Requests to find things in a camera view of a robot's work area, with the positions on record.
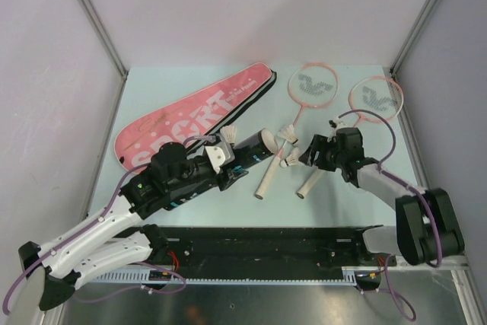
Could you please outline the black shuttlecock tube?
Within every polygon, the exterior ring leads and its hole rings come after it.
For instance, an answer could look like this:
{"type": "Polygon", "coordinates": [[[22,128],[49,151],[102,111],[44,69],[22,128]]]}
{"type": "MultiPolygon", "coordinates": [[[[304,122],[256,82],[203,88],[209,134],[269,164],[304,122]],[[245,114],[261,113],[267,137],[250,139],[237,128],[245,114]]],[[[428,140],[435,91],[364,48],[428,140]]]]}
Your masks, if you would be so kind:
{"type": "MultiPolygon", "coordinates": [[[[235,161],[231,166],[240,165],[249,171],[252,166],[272,157],[277,151],[275,136],[268,129],[261,129],[234,145],[235,161]]],[[[205,152],[195,155],[182,163],[178,175],[167,182],[170,198],[164,210],[171,211],[213,188],[219,189],[215,172],[205,152]]]]}

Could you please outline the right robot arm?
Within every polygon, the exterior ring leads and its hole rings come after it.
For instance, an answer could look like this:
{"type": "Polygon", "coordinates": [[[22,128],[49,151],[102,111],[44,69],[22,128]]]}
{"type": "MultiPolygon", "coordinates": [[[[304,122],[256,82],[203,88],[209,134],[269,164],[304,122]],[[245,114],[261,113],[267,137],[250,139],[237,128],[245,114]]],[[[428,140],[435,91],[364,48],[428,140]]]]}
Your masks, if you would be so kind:
{"type": "Polygon", "coordinates": [[[443,258],[464,252],[463,234],[448,193],[409,183],[366,157],[359,129],[340,128],[333,137],[314,135],[299,161],[323,171],[339,170],[345,182],[394,210],[395,225],[366,228],[362,239],[352,244],[356,263],[368,265],[379,253],[386,253],[401,256],[412,266],[440,266],[443,258]]]}

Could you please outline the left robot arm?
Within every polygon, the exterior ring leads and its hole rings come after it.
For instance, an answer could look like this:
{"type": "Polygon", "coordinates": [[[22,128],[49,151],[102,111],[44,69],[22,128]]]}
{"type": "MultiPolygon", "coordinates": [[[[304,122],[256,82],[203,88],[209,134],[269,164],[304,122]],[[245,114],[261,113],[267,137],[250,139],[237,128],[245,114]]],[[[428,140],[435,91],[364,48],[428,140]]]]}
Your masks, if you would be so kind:
{"type": "Polygon", "coordinates": [[[44,244],[28,241],[18,249],[22,277],[43,269],[43,291],[37,305],[51,310],[70,299],[92,278],[130,263],[163,262],[167,241],[146,225],[120,244],[108,240],[160,210],[170,211],[212,188],[225,191],[260,162],[247,142],[237,145],[222,134],[210,137],[200,155],[188,157],[186,146],[167,142],[149,163],[123,177],[110,201],[70,231],[44,244]]]}

